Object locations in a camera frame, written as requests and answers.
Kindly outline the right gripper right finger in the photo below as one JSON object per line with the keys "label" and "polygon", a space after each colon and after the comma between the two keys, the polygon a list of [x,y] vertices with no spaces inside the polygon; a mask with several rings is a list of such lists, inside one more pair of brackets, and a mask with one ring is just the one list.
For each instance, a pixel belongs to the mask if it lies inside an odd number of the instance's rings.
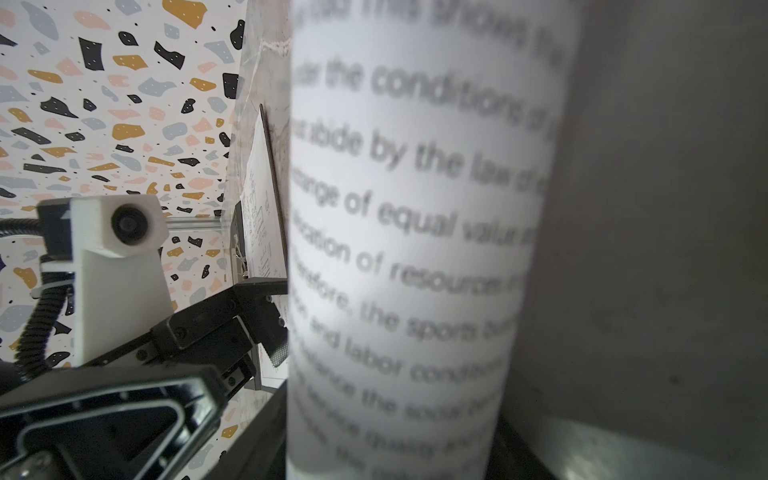
{"label": "right gripper right finger", "polygon": [[486,480],[556,480],[557,477],[536,457],[513,426],[498,417]]}

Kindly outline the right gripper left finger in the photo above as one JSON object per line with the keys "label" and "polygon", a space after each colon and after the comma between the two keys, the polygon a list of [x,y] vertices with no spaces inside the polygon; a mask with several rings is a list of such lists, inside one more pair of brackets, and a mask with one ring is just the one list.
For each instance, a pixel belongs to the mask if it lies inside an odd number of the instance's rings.
{"label": "right gripper left finger", "polygon": [[172,479],[227,403],[209,365],[54,369],[1,397],[1,476]]}

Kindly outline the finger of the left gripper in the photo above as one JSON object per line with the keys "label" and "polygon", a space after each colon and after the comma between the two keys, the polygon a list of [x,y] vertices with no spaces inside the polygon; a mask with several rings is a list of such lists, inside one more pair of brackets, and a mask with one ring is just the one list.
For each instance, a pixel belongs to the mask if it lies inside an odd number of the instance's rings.
{"label": "finger of the left gripper", "polygon": [[173,313],[86,365],[211,365],[234,396],[251,381],[261,385],[260,368],[251,355],[255,346],[262,346],[275,366],[287,359],[288,331],[273,303],[287,292],[285,279],[243,280]]}

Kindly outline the technical drawing paper sheet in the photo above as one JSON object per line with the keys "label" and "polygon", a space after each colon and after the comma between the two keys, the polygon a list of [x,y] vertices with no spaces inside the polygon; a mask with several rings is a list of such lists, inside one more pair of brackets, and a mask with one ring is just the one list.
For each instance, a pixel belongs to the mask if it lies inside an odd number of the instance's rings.
{"label": "technical drawing paper sheet", "polygon": [[264,114],[259,111],[240,195],[250,277],[287,278],[281,214]]}

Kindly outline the text printed paper sheet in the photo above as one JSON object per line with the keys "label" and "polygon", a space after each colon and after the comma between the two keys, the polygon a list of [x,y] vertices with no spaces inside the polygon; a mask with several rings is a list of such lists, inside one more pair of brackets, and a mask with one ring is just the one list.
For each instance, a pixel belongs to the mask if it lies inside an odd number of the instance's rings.
{"label": "text printed paper sheet", "polygon": [[293,3],[289,478],[484,477],[583,17]]}

